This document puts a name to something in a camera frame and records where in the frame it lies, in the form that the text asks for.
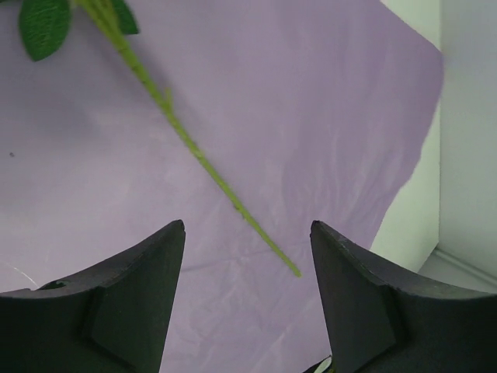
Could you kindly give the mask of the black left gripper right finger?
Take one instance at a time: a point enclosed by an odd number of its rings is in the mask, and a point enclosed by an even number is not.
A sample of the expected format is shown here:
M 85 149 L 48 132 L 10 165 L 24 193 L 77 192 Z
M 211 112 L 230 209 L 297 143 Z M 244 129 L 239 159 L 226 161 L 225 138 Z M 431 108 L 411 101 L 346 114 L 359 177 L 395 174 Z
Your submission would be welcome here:
M 337 372 L 494 372 L 496 296 L 416 274 L 321 221 L 311 250 Z

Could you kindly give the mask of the purple tissue paper sheet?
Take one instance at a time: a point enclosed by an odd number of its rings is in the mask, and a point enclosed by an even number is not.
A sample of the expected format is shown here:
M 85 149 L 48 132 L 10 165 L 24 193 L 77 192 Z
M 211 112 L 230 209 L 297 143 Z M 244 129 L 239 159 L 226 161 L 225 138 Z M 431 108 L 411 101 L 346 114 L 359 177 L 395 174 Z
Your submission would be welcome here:
M 329 353 L 320 220 L 418 270 L 438 241 L 436 3 L 132 1 L 129 43 L 294 276 L 75 9 L 50 58 L 1 6 L 1 288 L 38 288 L 180 219 L 163 372 L 300 372 Z

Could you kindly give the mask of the pink artificial flower bunch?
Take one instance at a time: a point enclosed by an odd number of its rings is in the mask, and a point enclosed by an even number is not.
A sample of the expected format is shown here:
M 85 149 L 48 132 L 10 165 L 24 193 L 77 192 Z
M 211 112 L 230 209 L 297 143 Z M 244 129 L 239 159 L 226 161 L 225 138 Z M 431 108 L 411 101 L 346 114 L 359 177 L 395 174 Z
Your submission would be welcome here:
M 18 16 L 19 36 L 32 61 L 42 61 L 56 53 L 65 42 L 71 28 L 73 9 L 82 7 L 99 31 L 113 45 L 123 62 L 162 112 L 189 152 L 218 185 L 234 209 L 259 234 L 267 246 L 289 267 L 296 277 L 301 271 L 290 257 L 271 239 L 252 216 L 236 193 L 215 169 L 201 148 L 181 124 L 174 110 L 172 91 L 161 90 L 133 51 L 126 37 L 140 32 L 138 22 L 125 1 L 22 1 Z

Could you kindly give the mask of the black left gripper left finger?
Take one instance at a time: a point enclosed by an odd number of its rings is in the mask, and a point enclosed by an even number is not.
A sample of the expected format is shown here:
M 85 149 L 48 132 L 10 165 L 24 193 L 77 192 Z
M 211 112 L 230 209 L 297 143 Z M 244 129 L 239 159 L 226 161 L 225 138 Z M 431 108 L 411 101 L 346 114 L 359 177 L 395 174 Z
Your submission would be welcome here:
M 1 295 L 3 372 L 157 372 L 186 241 L 176 220 L 87 269 Z

